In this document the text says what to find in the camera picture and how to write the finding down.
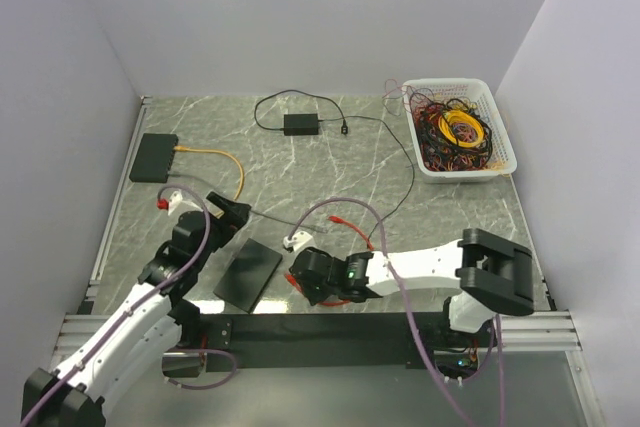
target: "black power brick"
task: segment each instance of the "black power brick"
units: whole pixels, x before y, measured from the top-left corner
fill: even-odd
[[[285,114],[284,135],[318,135],[320,120],[318,114]]]

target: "table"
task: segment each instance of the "table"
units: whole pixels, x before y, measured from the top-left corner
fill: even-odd
[[[349,135],[340,133],[340,122],[321,124],[321,134],[311,137],[284,137],[279,132],[258,128],[253,106],[259,97],[152,98],[143,106],[141,132],[175,133],[180,144],[231,152],[246,169],[246,185],[240,201],[256,210],[290,221],[311,205],[333,196],[350,196],[371,203],[386,214],[405,195],[411,180],[409,162],[398,144],[380,122],[348,119]],[[416,161],[409,127],[402,105],[388,109],[379,97],[336,97],[345,115],[382,118]],[[259,113],[267,126],[281,127],[282,114],[318,112],[320,119],[337,117],[326,101],[307,97],[280,97],[265,102]],[[238,171],[229,159],[213,154],[177,153],[173,171],[206,179],[231,196]],[[193,179],[173,179],[205,195],[208,187]],[[117,210],[104,246],[96,278],[100,281],[94,314],[110,314],[136,282],[142,267],[153,258],[158,246],[170,237],[175,219],[155,206],[158,184],[133,184],[126,180],[117,199]],[[327,220],[338,215],[369,232],[375,221],[355,204],[332,204],[319,209],[310,222],[328,229],[314,233],[318,247],[344,257],[364,251],[362,239],[343,225]],[[463,229],[479,227],[532,247],[520,202],[510,177],[499,176],[479,184],[428,184],[416,168],[414,188],[398,212],[385,222],[392,252],[431,248],[461,236]],[[340,307],[311,307],[284,278],[293,261],[282,251],[282,239],[291,227],[252,215],[247,226],[223,249],[212,255],[200,274],[198,284],[187,295],[204,313],[238,310],[213,295],[213,289],[235,253],[251,237],[285,254],[285,259],[269,282],[255,313],[305,312],[400,312],[399,295],[369,300],[364,304]],[[372,237],[374,245],[378,241]],[[547,288],[535,262],[534,296],[536,310],[548,310]],[[417,311],[437,311],[454,291],[412,292]]]

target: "bundle of wires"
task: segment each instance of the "bundle of wires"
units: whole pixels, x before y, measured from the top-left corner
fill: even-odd
[[[492,131],[460,98],[440,101],[415,91],[409,98],[422,160],[435,172],[485,169],[493,154]]]

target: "gray wall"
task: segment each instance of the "gray wall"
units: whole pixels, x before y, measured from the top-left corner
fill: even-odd
[[[496,88],[544,0],[91,0],[144,94],[377,93],[389,77]]]
[[[543,268],[612,426],[638,425],[640,0],[547,0],[497,100]]]
[[[139,106],[85,0],[0,0],[0,425],[77,307]]]

